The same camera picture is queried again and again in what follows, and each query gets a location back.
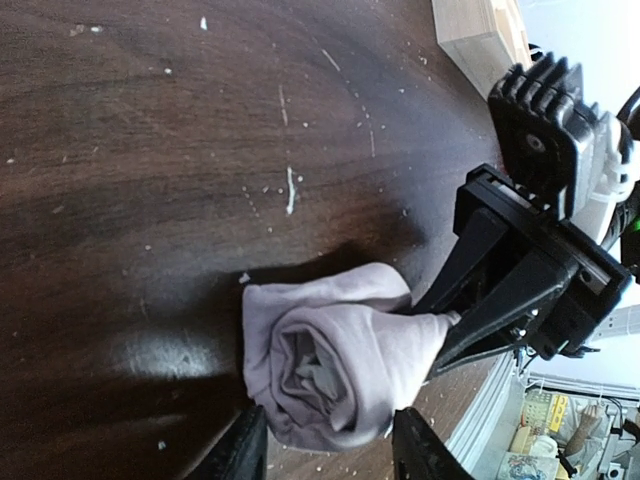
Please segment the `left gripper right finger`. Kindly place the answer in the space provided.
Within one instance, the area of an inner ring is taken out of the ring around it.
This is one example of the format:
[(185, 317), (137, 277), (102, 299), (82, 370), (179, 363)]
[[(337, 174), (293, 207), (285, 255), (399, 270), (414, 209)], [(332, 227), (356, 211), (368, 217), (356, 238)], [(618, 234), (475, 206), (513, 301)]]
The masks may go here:
[(420, 413), (408, 407), (393, 419), (395, 480), (472, 480)]

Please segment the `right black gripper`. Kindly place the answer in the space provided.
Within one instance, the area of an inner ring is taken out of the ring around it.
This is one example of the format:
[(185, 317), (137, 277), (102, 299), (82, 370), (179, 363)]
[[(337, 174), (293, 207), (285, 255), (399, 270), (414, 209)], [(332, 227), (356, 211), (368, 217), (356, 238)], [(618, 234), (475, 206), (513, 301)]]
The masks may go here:
[(575, 227), (482, 165), (456, 199), (458, 240), (414, 314), (462, 315), (433, 363), (435, 378), (518, 347), (571, 355), (619, 303), (629, 270)]

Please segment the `mauve and cream underwear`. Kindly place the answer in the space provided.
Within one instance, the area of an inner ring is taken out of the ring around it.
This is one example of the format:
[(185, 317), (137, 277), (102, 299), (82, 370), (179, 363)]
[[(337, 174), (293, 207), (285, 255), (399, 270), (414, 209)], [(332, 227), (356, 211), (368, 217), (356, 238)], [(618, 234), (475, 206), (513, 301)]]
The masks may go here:
[(384, 263), (245, 286), (244, 382), (279, 442), (341, 452), (390, 430), (460, 320), (454, 311), (402, 313), (410, 303), (408, 284)]

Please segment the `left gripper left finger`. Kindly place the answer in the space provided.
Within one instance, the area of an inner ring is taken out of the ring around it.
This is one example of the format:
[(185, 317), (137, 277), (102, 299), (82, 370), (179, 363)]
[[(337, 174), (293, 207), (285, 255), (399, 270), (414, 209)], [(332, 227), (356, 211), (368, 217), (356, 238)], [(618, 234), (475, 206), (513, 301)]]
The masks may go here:
[(189, 474), (191, 480), (264, 480), (268, 432), (264, 409), (243, 411)]

